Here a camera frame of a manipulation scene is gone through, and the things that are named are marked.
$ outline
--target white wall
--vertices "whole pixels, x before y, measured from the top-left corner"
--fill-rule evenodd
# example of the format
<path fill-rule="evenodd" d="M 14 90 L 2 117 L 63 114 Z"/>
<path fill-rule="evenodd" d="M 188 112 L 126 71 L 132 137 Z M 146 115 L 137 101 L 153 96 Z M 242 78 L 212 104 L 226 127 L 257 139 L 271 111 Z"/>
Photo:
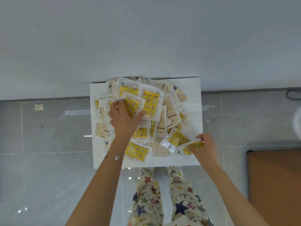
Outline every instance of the white wall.
<path fill-rule="evenodd" d="M 0 0 L 0 100 L 115 76 L 202 90 L 301 86 L 301 0 Z"/>

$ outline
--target bracelet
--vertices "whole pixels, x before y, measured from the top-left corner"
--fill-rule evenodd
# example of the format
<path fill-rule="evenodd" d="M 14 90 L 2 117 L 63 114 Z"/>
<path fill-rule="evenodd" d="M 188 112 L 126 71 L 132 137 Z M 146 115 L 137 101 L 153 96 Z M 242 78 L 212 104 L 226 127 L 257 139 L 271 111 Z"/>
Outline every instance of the bracelet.
<path fill-rule="evenodd" d="M 106 159 L 108 157 L 113 157 L 116 162 L 120 162 L 120 164 L 122 165 L 122 162 L 120 161 L 120 157 L 119 156 L 105 156 L 104 159 Z"/>

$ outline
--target hand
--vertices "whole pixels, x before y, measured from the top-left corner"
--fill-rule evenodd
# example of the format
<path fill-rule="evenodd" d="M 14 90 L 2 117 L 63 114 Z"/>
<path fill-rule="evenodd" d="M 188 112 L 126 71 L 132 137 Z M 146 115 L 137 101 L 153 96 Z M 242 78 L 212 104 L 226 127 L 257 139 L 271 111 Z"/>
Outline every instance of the hand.
<path fill-rule="evenodd" d="M 216 153 L 214 139 L 208 133 L 200 134 L 197 138 L 204 141 L 203 148 L 200 151 L 191 145 L 187 146 L 187 148 L 193 152 L 201 166 L 209 174 L 212 170 L 220 168 L 219 157 Z"/>
<path fill-rule="evenodd" d="M 110 107 L 109 117 L 112 119 L 110 123 L 115 129 L 115 139 L 125 139 L 130 141 L 130 138 L 137 130 L 137 126 L 141 121 L 142 116 L 143 111 L 138 113 L 136 117 L 131 118 L 126 111 L 124 99 L 113 102 Z"/>

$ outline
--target forearm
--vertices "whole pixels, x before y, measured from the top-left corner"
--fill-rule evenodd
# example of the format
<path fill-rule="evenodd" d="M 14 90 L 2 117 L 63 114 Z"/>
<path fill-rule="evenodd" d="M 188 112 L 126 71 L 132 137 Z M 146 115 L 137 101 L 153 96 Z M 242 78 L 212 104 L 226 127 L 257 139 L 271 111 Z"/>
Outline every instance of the forearm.
<path fill-rule="evenodd" d="M 235 226 L 268 226 L 222 168 L 215 168 L 208 174 L 218 189 Z"/>
<path fill-rule="evenodd" d="M 110 225 L 121 162 L 128 142 L 127 139 L 113 140 L 107 155 L 119 156 L 120 161 L 115 161 L 113 157 L 102 161 L 66 226 Z"/>

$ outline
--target pajama pants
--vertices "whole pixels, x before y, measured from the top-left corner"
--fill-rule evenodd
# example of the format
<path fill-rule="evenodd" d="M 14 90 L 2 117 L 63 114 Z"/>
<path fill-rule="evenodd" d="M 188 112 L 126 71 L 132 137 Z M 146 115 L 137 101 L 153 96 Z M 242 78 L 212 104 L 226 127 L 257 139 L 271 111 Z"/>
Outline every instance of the pajama pants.
<path fill-rule="evenodd" d="M 173 202 L 172 221 L 187 218 L 186 225 L 214 226 L 199 195 L 184 178 L 183 172 L 169 167 L 169 190 Z M 132 213 L 127 226 L 161 226 L 164 214 L 159 183 L 151 171 L 142 171 L 132 202 Z"/>

